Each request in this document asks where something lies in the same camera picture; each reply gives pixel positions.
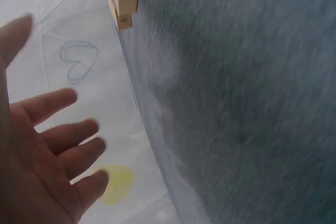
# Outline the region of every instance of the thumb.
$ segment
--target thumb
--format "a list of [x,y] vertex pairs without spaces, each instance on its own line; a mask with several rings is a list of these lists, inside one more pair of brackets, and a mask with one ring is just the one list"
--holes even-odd
[[33,17],[27,14],[0,28],[0,57],[5,67],[8,67],[27,42],[32,25]]

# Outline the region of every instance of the drawing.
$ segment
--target drawing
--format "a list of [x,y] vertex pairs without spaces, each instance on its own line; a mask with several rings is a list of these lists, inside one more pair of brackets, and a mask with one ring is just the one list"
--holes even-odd
[[[81,60],[71,60],[71,59],[68,58],[68,56],[67,56],[68,50],[71,49],[71,48],[76,48],[76,47],[92,48],[92,49],[95,50],[95,52],[96,52],[95,57],[94,57],[95,59],[90,66],[84,64]],[[69,71],[68,71],[68,81],[69,81],[70,84],[78,84],[82,80],[85,79],[85,77],[89,74],[93,65],[95,64],[95,61],[98,58],[98,54],[99,54],[98,48],[94,44],[92,44],[90,42],[87,42],[87,41],[81,41],[81,40],[69,41],[61,47],[61,50],[59,52],[59,57],[65,63],[71,64],[71,67],[69,68]],[[72,71],[73,71],[74,67],[78,64],[85,67],[86,71],[83,74],[81,74],[80,76],[73,77],[72,76],[72,74],[73,74]]]
[[110,176],[106,191],[101,199],[107,205],[115,205],[132,189],[134,173],[131,169],[122,165],[106,165],[100,169],[106,170]]

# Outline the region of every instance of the writing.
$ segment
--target writing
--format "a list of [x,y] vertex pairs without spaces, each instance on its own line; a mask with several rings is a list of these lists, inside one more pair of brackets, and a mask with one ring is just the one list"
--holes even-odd
[[[95,53],[94,53],[94,55],[92,55],[93,60],[91,61],[91,64],[87,65],[80,59],[70,59],[68,57],[68,54],[69,54],[69,50],[72,49],[72,48],[93,49]],[[90,73],[93,65],[95,64],[95,61],[98,57],[98,54],[99,54],[98,48],[90,42],[75,40],[75,41],[69,41],[69,42],[65,43],[61,47],[61,50],[59,52],[59,57],[61,58],[62,61],[71,65],[70,68],[69,68],[69,71],[68,71],[68,82],[70,84],[78,84],[82,80],[84,80],[85,77]],[[81,71],[80,73],[78,73],[75,69],[76,66],[83,67],[85,69],[85,71]]]

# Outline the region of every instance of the blurry fabric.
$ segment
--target blurry fabric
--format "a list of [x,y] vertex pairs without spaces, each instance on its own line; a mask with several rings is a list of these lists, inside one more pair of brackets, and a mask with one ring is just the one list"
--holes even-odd
[[336,0],[139,0],[119,32],[183,223],[336,223]]

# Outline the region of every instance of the white sheet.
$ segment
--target white sheet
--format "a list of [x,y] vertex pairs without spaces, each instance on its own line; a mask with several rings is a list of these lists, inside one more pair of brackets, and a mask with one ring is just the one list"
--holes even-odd
[[129,84],[107,0],[0,0],[0,25],[31,12],[33,34],[7,71],[10,101],[73,87],[78,102],[37,127],[95,118],[108,143],[99,167],[113,173],[85,223],[177,224]]

